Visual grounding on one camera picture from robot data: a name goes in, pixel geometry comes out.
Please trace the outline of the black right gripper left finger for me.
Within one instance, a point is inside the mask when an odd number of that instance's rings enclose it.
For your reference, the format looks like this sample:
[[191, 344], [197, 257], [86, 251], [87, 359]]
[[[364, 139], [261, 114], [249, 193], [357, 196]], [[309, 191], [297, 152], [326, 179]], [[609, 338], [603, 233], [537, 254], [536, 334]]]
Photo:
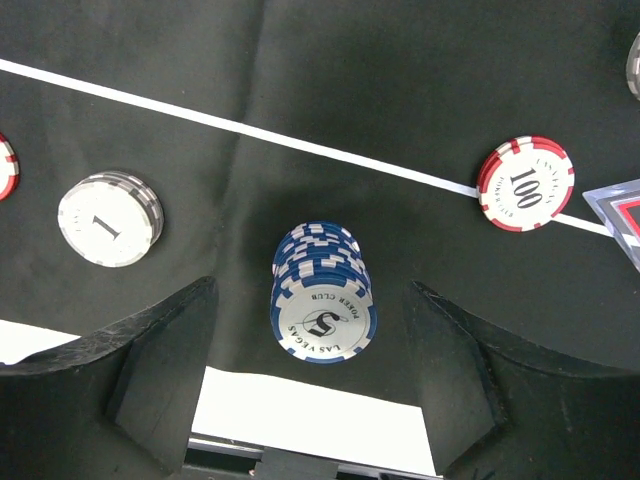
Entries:
[[1, 369], [5, 479], [165, 479], [183, 465], [215, 329], [200, 278]]

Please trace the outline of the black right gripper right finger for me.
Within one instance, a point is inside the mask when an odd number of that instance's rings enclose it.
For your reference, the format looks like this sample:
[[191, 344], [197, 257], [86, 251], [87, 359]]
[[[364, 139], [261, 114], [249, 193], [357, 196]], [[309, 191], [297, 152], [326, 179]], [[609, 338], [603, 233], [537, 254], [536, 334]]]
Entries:
[[639, 375], [532, 343], [424, 284], [409, 352], [436, 472], [447, 479], [635, 479]]

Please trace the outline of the grey white chip stack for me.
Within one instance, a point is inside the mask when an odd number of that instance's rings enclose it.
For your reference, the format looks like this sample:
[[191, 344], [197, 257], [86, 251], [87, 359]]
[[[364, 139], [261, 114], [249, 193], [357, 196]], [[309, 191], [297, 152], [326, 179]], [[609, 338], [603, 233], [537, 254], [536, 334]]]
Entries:
[[92, 174], [74, 185], [60, 200], [57, 218], [76, 253], [109, 268], [141, 260], [164, 228], [156, 193], [136, 176], [117, 170]]

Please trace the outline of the blue white chip stack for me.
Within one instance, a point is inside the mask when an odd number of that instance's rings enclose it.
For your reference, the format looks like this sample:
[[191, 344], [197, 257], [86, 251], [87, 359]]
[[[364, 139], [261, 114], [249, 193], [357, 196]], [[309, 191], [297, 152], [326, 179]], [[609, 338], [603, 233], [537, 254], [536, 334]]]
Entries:
[[347, 361], [375, 336], [372, 284], [355, 237], [327, 221], [289, 231], [272, 262], [270, 321], [290, 355], [315, 364]]

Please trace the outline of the red triangular dealer marker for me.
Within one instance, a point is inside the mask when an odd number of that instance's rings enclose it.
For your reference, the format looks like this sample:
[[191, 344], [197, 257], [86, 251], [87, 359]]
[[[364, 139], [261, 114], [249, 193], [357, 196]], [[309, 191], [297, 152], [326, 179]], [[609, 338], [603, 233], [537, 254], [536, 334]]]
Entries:
[[639, 184], [636, 179], [582, 194], [636, 270], [639, 270]]

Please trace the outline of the red white chip stack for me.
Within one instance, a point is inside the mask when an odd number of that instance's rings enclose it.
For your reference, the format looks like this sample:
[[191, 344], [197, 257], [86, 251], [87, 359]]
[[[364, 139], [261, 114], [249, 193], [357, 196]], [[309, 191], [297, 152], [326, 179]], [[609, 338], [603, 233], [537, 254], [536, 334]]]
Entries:
[[0, 200], [7, 199], [17, 188], [20, 178], [19, 161], [9, 140], [0, 135]]

